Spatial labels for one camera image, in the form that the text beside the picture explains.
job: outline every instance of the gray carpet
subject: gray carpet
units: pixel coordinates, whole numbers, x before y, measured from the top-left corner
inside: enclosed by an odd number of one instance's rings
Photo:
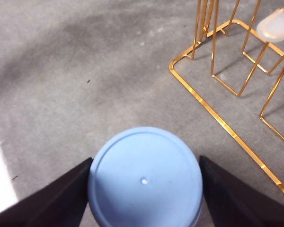
[[[221,0],[219,24],[235,1]],[[41,189],[115,134],[154,126],[179,136],[265,195],[284,195],[168,70],[192,43],[196,0],[0,1],[0,146],[19,199]],[[249,22],[245,0],[236,18]],[[284,0],[263,0],[255,25]],[[252,64],[240,53],[245,30],[218,35],[216,72],[239,89]],[[256,69],[241,98],[210,76],[211,39],[176,70],[284,183],[284,142],[257,117],[284,63]],[[284,49],[284,42],[278,44]],[[257,56],[261,43],[249,40]],[[267,51],[268,68],[277,55]],[[284,79],[267,119],[284,134]],[[197,226],[212,227],[206,203]],[[97,226],[85,212],[81,226]]]

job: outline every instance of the blue plastic cap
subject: blue plastic cap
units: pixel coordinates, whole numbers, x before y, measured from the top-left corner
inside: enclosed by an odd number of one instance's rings
[[[134,128],[114,136],[96,155],[88,196],[102,227],[189,227],[198,219],[202,176],[178,137]]]

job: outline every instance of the white plastic cap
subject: white plastic cap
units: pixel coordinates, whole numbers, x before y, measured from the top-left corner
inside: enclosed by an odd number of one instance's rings
[[[267,42],[284,40],[284,8],[277,9],[257,25],[257,33]]]

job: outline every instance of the small hole in lid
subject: small hole in lid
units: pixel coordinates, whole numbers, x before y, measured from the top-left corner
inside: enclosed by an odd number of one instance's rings
[[[145,177],[141,178],[141,184],[144,184],[144,185],[148,184],[148,181]]]

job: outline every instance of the blue container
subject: blue container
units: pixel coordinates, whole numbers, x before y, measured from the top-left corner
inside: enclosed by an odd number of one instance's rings
[[[199,216],[202,176],[178,137],[133,128],[114,136],[96,155],[88,196],[102,227],[189,227]]]

